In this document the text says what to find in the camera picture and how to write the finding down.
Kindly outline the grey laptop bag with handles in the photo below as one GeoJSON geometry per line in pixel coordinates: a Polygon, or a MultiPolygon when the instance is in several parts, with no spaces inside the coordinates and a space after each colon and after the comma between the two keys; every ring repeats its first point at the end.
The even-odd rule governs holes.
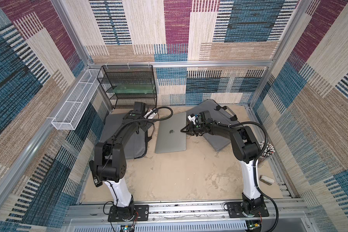
{"type": "Polygon", "coordinates": [[[231,143],[228,125],[238,124],[237,115],[228,106],[221,106],[214,100],[205,100],[199,105],[186,111],[186,116],[199,115],[201,112],[208,111],[210,118],[214,121],[211,133],[203,134],[203,137],[213,147],[216,152],[221,151],[231,143]]]}

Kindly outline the grey zippered laptop sleeve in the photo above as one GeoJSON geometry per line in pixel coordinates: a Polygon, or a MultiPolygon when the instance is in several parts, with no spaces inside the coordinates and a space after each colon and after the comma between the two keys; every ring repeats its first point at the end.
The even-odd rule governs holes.
{"type": "MultiPolygon", "coordinates": [[[[125,114],[110,114],[106,117],[105,126],[101,134],[99,142],[106,142],[110,139],[117,129],[121,126],[125,114]]],[[[148,151],[149,136],[147,131],[138,129],[138,133],[134,131],[131,136],[123,137],[123,147],[126,159],[140,159],[143,158],[148,151]]]]}

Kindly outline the silver Apple laptop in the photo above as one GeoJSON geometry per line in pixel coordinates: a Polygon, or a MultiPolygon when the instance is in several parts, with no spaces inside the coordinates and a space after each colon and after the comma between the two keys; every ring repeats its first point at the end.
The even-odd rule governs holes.
{"type": "Polygon", "coordinates": [[[186,150],[186,134],[181,132],[187,124],[186,113],[172,115],[161,121],[156,141],[155,153],[172,153],[186,150]]]}

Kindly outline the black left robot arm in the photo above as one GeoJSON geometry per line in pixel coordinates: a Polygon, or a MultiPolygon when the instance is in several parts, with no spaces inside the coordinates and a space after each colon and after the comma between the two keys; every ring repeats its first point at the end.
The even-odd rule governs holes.
{"type": "Polygon", "coordinates": [[[90,171],[95,187],[107,185],[112,196],[112,206],[108,213],[109,222],[118,218],[122,221],[132,221],[138,218],[133,195],[129,192],[124,176],[127,162],[124,153],[125,145],[130,138],[142,130],[144,132],[157,121],[171,118],[174,112],[168,106],[146,111],[146,104],[135,102],[134,107],[123,118],[114,134],[105,142],[95,145],[94,159],[90,161],[90,171]]]}

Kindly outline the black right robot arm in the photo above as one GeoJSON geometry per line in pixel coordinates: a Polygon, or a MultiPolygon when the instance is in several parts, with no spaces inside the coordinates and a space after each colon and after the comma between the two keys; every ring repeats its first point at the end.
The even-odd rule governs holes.
{"type": "Polygon", "coordinates": [[[269,216],[265,198],[270,200],[275,208],[275,221],[268,229],[276,229],[279,211],[275,201],[265,194],[258,181],[259,157],[264,153],[268,135],[259,123],[246,121],[237,124],[223,124],[215,121],[209,111],[188,116],[188,122],[181,132],[190,136],[202,136],[206,133],[221,136],[231,141],[233,154],[241,163],[243,177],[243,192],[241,202],[229,202],[223,205],[230,218],[259,218],[259,222],[247,225],[247,232],[260,232],[263,228],[263,218],[269,216]]]}

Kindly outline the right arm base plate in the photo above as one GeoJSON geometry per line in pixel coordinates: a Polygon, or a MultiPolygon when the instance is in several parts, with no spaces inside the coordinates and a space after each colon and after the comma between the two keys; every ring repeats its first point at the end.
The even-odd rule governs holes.
{"type": "Polygon", "coordinates": [[[269,212],[265,204],[252,207],[248,203],[241,201],[227,202],[224,209],[228,212],[230,218],[253,218],[253,217],[268,217],[269,212]]]}

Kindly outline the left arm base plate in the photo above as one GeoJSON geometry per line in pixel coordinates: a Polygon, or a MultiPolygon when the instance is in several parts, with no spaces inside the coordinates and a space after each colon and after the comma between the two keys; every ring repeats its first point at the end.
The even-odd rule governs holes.
{"type": "Polygon", "coordinates": [[[108,222],[133,222],[148,221],[149,205],[136,205],[128,207],[112,206],[108,214],[108,222]]]}

